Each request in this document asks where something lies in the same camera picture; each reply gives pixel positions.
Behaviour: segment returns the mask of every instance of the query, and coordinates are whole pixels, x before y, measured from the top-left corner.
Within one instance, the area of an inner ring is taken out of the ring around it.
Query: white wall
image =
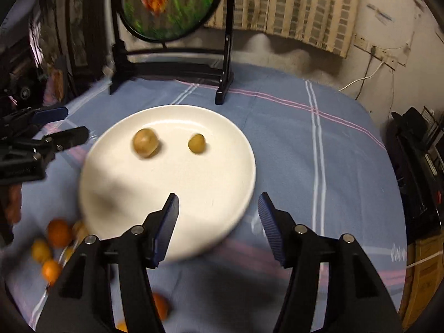
[[[377,6],[394,21],[383,24],[375,12],[367,7],[368,3]],[[385,49],[406,43],[411,45],[406,66],[398,64],[392,74],[392,70],[384,65],[372,79],[365,82],[360,95],[359,101],[381,130],[385,127],[392,97],[392,110],[399,113],[404,113],[410,106],[421,111],[423,105],[435,111],[444,111],[444,44],[436,35],[437,23],[430,11],[425,7],[424,12],[420,12],[414,0],[360,0],[355,26],[357,33]],[[147,46],[123,27],[120,31],[129,50]],[[222,31],[201,29],[178,44],[222,48],[222,36]],[[403,51],[389,50],[395,56],[402,55]],[[350,47],[347,59],[342,59],[291,39],[248,31],[236,31],[234,35],[234,61],[274,67],[336,88],[363,77],[369,57],[367,52],[354,46]],[[369,75],[378,65],[379,61],[374,59]],[[344,90],[344,93],[354,98],[359,88],[360,82]]]

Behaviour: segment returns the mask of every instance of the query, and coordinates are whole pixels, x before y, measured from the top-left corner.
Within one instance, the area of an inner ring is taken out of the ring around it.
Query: silver bolt
[[[88,245],[95,243],[96,237],[95,235],[88,235],[85,238],[85,243],[87,243]]]
[[[355,237],[351,234],[344,234],[342,239],[344,239],[347,243],[352,243],[355,241]]]
[[[308,232],[308,229],[305,225],[298,224],[294,227],[294,231],[298,234],[305,234],[306,232]]]
[[[133,233],[134,235],[139,235],[142,234],[144,230],[145,228],[143,226],[133,226],[131,228],[131,233]]]

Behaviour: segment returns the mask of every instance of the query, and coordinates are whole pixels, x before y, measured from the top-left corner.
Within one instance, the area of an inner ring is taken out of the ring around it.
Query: goldfish embroidery
[[[141,0],[143,6],[154,16],[159,16],[165,12],[168,0]]]

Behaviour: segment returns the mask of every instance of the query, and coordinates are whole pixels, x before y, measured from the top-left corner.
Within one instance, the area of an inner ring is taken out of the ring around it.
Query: white plate
[[[140,159],[132,138],[152,128],[159,152]],[[188,140],[201,133],[200,155]],[[179,217],[166,260],[189,258],[211,248],[236,226],[256,179],[253,151],[230,120],[211,110],[167,105],[118,122],[94,144],[85,161],[79,198],[87,228],[100,239],[120,236],[160,210],[169,193],[179,197]]]

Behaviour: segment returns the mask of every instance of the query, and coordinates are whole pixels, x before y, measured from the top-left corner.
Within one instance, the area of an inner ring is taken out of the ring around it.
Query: beige curtain
[[[347,56],[359,0],[236,0],[234,27],[303,41]],[[223,28],[226,0],[207,23]]]

